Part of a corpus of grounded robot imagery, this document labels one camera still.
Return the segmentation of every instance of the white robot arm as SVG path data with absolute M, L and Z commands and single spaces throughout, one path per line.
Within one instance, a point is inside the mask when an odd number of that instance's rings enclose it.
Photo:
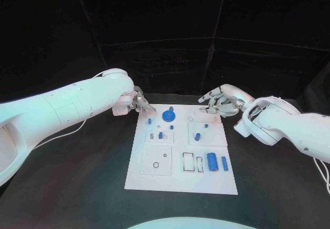
M 113 108 L 156 112 L 127 72 L 110 69 L 45 94 L 0 104 L 0 186 L 15 175 L 40 142 L 74 124 Z
M 200 102 L 208 99 L 210 106 L 201 108 L 202 112 L 227 117 L 243 110 L 243 119 L 234 128 L 244 137 L 253 134 L 270 146 L 286 137 L 305 154 L 330 163 L 329 116 L 302 114 L 282 98 L 256 99 L 230 84 L 205 94 Z

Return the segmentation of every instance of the black backdrop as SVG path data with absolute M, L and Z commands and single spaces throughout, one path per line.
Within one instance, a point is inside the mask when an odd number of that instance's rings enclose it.
M 297 98 L 330 60 L 329 12 L 328 0 L 5 0 L 0 102 L 113 67 L 148 93 L 231 83 Z

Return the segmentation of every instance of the small blue part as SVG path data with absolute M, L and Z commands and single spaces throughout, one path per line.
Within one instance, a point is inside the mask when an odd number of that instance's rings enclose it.
M 197 133 L 195 140 L 200 141 L 200 139 L 201 139 L 201 133 Z
M 220 170 L 215 153 L 208 153 L 208 164 L 210 164 L 210 171 Z
M 165 111 L 163 115 L 163 120 L 166 122 L 172 122 L 176 119 L 176 114 L 174 112 L 174 107 L 171 106 L 171 109 L 168 111 Z
M 223 164 L 224 164 L 224 170 L 228 171 L 228 165 L 227 165 L 225 156 L 223 156 Z

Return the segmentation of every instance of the white board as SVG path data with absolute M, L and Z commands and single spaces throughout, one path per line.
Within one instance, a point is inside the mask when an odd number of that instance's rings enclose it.
M 156 113 L 148 111 L 146 116 L 142 113 L 139 115 L 126 189 L 237 195 L 220 115 L 202 113 L 200 105 L 153 104 L 153 106 L 158 109 Z M 174 122 L 166 122 L 162 114 L 171 106 L 175 108 L 176 119 Z M 201 133 L 200 141 L 195 141 L 195 132 Z M 218 160 L 220 171 L 215 172 L 210 171 L 208 165 L 211 152 L 217 154 Z M 194 154 L 195 171 L 184 170 L 184 153 Z M 192 170 L 192 159 L 188 156 L 187 166 Z M 224 170 L 224 156 L 228 171 Z

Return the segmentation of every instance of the robotic hand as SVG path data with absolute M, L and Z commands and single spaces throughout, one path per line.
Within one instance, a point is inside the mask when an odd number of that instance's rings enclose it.
M 302 114 L 282 98 L 256 99 L 230 84 L 215 88 L 198 101 L 208 99 L 210 106 L 201 108 L 202 112 L 228 117 L 243 110 L 243 119 L 234 128 L 244 137 L 253 134 L 270 146 L 286 137 L 305 154 L 330 163 L 329 116 Z
M 110 108 L 114 115 L 126 115 L 133 109 L 156 112 L 125 70 L 110 69 L 100 74 L 48 93 L 0 104 L 0 186 L 31 151 L 42 145 L 40 142 L 60 130 Z

